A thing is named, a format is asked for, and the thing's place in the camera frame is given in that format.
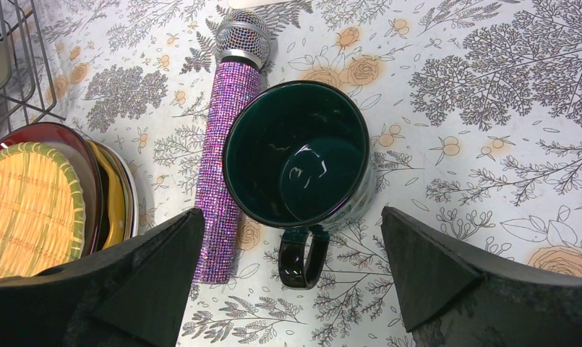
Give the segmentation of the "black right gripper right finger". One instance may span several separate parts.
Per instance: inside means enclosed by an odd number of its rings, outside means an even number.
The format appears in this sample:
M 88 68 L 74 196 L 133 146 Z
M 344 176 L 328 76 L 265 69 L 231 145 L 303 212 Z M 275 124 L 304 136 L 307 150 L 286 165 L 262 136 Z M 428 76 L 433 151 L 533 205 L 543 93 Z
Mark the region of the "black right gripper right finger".
M 582 346 L 582 278 L 491 254 L 394 207 L 381 231 L 418 346 Z

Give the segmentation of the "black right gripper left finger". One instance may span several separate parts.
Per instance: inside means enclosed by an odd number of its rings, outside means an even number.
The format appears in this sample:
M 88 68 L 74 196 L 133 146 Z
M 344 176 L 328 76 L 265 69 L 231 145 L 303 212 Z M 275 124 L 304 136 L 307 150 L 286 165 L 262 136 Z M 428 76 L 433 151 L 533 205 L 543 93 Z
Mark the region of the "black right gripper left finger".
M 0 346 L 174 346 L 204 230 L 191 209 L 79 260 L 0 279 Z

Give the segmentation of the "yellow scalloped plate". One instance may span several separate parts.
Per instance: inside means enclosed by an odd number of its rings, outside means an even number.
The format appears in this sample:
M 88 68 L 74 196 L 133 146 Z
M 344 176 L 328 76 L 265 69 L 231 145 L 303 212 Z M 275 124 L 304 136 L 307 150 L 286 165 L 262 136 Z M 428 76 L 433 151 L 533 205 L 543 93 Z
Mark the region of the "yellow scalloped plate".
M 124 240 L 127 221 L 124 190 L 114 167 L 107 157 L 102 154 L 97 144 L 92 140 L 88 140 L 87 144 L 92 150 L 98 165 L 103 169 L 103 172 L 108 178 L 108 183 L 106 184 L 108 234 L 103 238 L 104 243 L 102 246 L 102 249 L 107 249 Z

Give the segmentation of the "dark ribbed plate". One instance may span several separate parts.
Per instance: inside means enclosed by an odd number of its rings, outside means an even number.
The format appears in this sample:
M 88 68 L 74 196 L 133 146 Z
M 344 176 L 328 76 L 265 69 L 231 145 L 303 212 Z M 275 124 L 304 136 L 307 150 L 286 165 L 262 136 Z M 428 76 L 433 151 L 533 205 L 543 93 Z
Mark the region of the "dark ribbed plate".
M 85 221 L 80 180 L 60 151 L 41 142 L 0 151 L 0 278 L 79 259 Z

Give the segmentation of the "white plate green red rim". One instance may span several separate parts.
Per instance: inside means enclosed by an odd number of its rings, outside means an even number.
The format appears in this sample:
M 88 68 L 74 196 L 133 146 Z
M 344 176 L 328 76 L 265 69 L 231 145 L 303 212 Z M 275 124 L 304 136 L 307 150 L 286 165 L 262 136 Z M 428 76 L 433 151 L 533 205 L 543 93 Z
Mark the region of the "white plate green red rim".
M 132 200 L 132 204 L 133 204 L 131 237 L 135 237 L 139 231 L 139 217 L 140 217 L 140 215 L 139 215 L 140 206 L 139 206 L 139 199 L 138 199 L 138 194 L 137 194 L 137 185 L 134 181 L 134 177 L 132 175 L 132 172 L 130 171 L 130 168 L 129 168 L 127 162 L 120 156 L 120 154 L 118 154 L 114 149 L 112 149 L 108 145 L 103 145 L 103 147 L 105 149 L 107 149 L 107 151 L 112 153 L 116 157 L 116 159 L 120 162 L 120 164 L 122 165 L 122 167 L 124 169 L 127 180 L 129 182 L 129 188 L 131 191 L 131 200 Z

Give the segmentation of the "brown rimmed beige plate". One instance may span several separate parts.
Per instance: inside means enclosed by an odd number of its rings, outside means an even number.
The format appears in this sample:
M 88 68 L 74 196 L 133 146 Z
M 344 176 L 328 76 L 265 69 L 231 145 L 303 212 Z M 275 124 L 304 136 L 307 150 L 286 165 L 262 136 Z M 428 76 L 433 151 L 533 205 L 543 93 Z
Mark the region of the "brown rimmed beige plate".
M 40 122 L 14 130 L 0 139 L 0 150 L 21 142 L 42 142 L 61 152 L 72 164 L 86 204 L 85 243 L 82 256 L 95 251 L 103 217 L 104 198 L 97 160 L 86 141 L 59 123 Z

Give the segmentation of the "dark green mug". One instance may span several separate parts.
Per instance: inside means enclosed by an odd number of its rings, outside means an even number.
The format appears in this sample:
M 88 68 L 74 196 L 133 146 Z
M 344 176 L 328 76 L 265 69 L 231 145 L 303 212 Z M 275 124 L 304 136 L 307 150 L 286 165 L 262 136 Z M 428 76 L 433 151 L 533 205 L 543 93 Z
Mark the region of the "dark green mug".
M 278 275 L 316 286 L 333 234 L 361 219 L 376 194 L 367 122 L 323 82 L 284 82 L 237 116 L 222 154 L 229 194 L 247 217 L 282 230 Z

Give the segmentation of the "light green flower plate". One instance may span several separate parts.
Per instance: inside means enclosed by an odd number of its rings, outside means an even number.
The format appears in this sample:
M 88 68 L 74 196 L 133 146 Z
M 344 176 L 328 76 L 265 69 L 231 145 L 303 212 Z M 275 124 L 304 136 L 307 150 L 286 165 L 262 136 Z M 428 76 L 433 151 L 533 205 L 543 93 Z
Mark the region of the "light green flower plate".
M 99 150 L 102 151 L 102 153 L 104 154 L 104 156 L 106 157 L 106 159 L 108 160 L 109 163 L 114 162 L 114 164 L 112 166 L 114 167 L 116 175 L 120 179 L 121 187 L 123 189 L 123 195 L 124 195 L 125 215 L 126 215 L 125 228 L 124 228 L 124 240 L 130 239 L 131 238 L 131 228 L 132 228 L 133 204 L 132 204 L 132 200 L 131 200 L 131 191 L 129 188 L 129 182 L 127 180 L 127 177 L 125 175 L 125 172 L 124 172 L 122 165 L 116 159 L 116 157 L 112 153 L 107 151 L 107 149 L 105 149 L 103 147 L 103 145 L 104 145 L 103 143 L 96 142 L 95 144 L 97 145 Z

